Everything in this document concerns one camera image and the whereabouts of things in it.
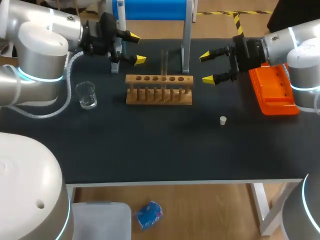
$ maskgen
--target cable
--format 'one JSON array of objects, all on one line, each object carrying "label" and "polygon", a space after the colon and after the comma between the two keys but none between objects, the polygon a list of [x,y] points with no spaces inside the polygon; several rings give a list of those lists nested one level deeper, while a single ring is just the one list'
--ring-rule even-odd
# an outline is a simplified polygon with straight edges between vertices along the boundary
[{"label": "cable", "polygon": [[73,3],[74,3],[74,7],[75,7],[76,14],[79,16],[80,13],[79,13],[79,8],[78,8],[77,0],[73,0]]},{"label": "cable", "polygon": [[319,109],[318,109],[318,98],[319,98],[319,95],[320,95],[320,91],[316,91],[316,94],[314,96],[314,101],[313,101],[313,107],[314,107],[314,110],[316,112],[316,114],[320,115],[320,112],[319,112]]},{"label": "cable", "polygon": [[58,7],[58,11],[60,11],[60,0],[56,0],[56,5]]},{"label": "cable", "polygon": [[75,54],[69,61],[68,65],[67,65],[67,70],[66,70],[66,89],[67,89],[67,97],[65,100],[64,105],[57,111],[50,113],[50,114],[46,114],[46,115],[34,115],[32,113],[29,113],[25,110],[22,110],[16,106],[6,106],[7,108],[10,108],[28,118],[32,118],[32,119],[47,119],[47,118],[51,118],[53,116],[56,116],[58,114],[60,114],[63,110],[65,110],[70,101],[71,101],[71,96],[72,96],[72,91],[71,91],[71,70],[72,70],[72,64],[74,63],[74,61],[79,58],[80,56],[84,55],[84,52],[78,52],[77,54]]}]

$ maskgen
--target small beaker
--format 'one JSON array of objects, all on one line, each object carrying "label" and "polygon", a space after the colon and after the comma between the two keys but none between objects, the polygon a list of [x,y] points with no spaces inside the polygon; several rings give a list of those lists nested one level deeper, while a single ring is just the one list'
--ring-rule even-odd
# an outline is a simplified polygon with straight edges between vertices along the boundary
[{"label": "small beaker", "polygon": [[75,92],[83,109],[89,110],[97,106],[95,85],[92,82],[84,81],[75,86]]}]

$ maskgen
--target glowing blue ring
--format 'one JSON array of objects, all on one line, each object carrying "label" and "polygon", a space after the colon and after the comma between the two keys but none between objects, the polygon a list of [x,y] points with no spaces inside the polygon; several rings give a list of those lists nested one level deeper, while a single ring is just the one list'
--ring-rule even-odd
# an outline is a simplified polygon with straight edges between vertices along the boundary
[{"label": "glowing blue ring", "polygon": [[300,88],[300,87],[292,86],[292,84],[291,84],[291,88],[293,88],[294,90],[298,90],[298,91],[314,91],[314,90],[320,89],[320,86],[309,87],[309,88]]},{"label": "glowing blue ring", "polygon": [[70,204],[69,195],[68,195],[68,203],[69,203],[68,215],[66,216],[66,220],[65,220],[63,228],[61,229],[61,232],[59,233],[59,235],[56,237],[55,240],[58,240],[62,236],[62,234],[64,233],[64,231],[67,227],[68,221],[69,221],[69,216],[70,216],[70,211],[71,211],[71,204]]},{"label": "glowing blue ring", "polygon": [[31,80],[35,80],[35,81],[40,81],[40,82],[54,83],[54,82],[58,82],[58,81],[62,80],[62,78],[63,78],[63,76],[61,76],[61,77],[58,77],[55,79],[45,79],[45,78],[39,78],[36,76],[31,76],[31,75],[25,73],[24,71],[22,71],[22,69],[20,67],[18,67],[18,71],[24,77],[31,79]]},{"label": "glowing blue ring", "polygon": [[315,227],[315,229],[318,231],[318,233],[320,233],[320,227],[317,225],[316,221],[311,216],[311,213],[309,211],[309,208],[308,208],[307,202],[306,202],[305,186],[306,186],[306,180],[307,180],[308,176],[309,176],[309,174],[305,177],[305,179],[303,180],[303,184],[302,184],[302,202],[303,202],[303,206],[304,206],[305,212],[306,212],[307,216],[309,217],[312,225]]}]

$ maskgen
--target white cable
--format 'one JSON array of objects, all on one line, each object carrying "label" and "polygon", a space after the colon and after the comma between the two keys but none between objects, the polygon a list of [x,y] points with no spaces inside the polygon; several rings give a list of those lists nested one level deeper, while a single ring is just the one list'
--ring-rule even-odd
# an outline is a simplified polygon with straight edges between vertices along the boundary
[{"label": "white cable", "polygon": [[29,113],[27,111],[24,111],[16,106],[7,106],[8,108],[26,116],[26,117],[29,117],[29,118],[32,118],[32,119],[47,119],[47,118],[51,118],[53,116],[56,116],[58,114],[60,114],[63,110],[65,110],[70,101],[71,101],[71,95],[72,95],[72,91],[71,91],[71,69],[72,69],[72,64],[74,63],[74,61],[80,57],[84,55],[84,52],[81,51],[81,52],[78,52],[77,54],[75,54],[69,61],[68,65],[67,65],[67,70],[66,70],[66,90],[67,90],[67,97],[66,97],[66,100],[65,100],[65,103],[64,105],[57,111],[53,112],[53,113],[50,113],[50,114],[46,114],[46,115],[34,115],[32,113]]},{"label": "white cable", "polygon": [[17,80],[17,84],[16,84],[16,90],[15,90],[15,95],[14,98],[12,100],[12,102],[9,104],[9,106],[14,105],[17,103],[19,97],[20,97],[20,93],[21,93],[21,78],[17,72],[17,69],[9,64],[3,65],[3,67],[9,67],[11,68],[11,70],[13,71],[13,74],[15,75],[15,79]]},{"label": "white cable", "polygon": [[316,112],[316,114],[320,115],[319,109],[318,109],[318,98],[320,95],[320,90],[316,91],[315,96],[314,96],[314,101],[313,101],[313,107]]}]

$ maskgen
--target blue panel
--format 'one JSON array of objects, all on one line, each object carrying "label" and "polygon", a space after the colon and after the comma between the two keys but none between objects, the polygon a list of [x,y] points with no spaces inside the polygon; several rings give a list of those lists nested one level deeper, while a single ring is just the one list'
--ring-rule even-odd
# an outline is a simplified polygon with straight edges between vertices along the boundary
[{"label": "blue panel", "polygon": [[[117,0],[112,0],[113,14],[118,19]],[[125,0],[127,20],[185,20],[187,0]]]}]

